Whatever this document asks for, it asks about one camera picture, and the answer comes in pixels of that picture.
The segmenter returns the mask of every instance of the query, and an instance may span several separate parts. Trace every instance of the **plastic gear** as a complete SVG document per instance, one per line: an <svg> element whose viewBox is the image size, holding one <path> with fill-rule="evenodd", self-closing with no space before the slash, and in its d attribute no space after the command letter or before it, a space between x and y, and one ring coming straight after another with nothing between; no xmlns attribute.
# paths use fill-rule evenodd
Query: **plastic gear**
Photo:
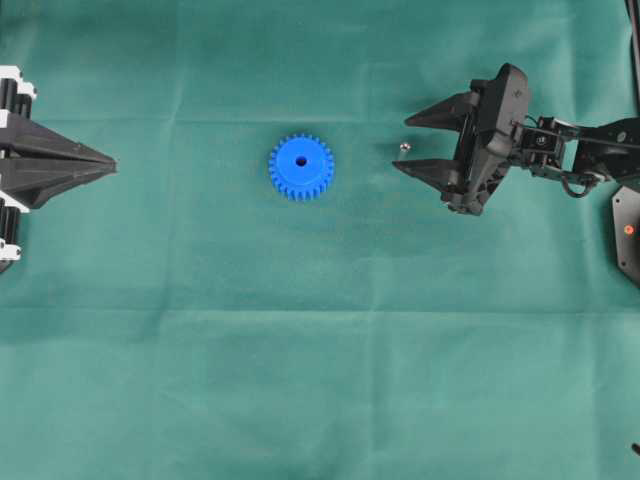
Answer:
<svg viewBox="0 0 640 480"><path fill-rule="evenodd" d="M306 133L281 140L269 159L273 186L290 200L316 198L331 184L333 172L331 149L319 138Z"/></svg>

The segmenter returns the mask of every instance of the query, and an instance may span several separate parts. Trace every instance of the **black cable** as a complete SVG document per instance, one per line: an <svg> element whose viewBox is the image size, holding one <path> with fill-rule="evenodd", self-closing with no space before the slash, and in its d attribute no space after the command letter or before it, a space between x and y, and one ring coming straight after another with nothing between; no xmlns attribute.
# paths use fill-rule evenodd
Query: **black cable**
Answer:
<svg viewBox="0 0 640 480"><path fill-rule="evenodd" d="M567 195L569 195L572 198L586 197L587 195L589 195L589 193L591 193L591 190L593 190L596 185L598 185L598 181L594 179L593 181L584 185L584 190L582 192L574 192L573 190L571 190L571 187L569 186L569 180L567 180L567 176L566 175L562 176L562 188L564 189L565 192L567 192Z"/></svg>

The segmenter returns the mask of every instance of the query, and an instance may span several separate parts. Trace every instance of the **green cloth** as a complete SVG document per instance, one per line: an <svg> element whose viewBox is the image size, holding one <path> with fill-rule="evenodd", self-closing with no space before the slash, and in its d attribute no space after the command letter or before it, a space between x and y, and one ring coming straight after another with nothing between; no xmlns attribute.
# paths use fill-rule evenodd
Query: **green cloth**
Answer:
<svg viewBox="0 0 640 480"><path fill-rule="evenodd" d="M634 116L602 0L13 0L33 118L119 174L26 216L0 278L0 478L640 475L640 295L587 199L513 170L480 218L391 166L403 119L529 75L531 113ZM325 139L296 204L267 159Z"/></svg>

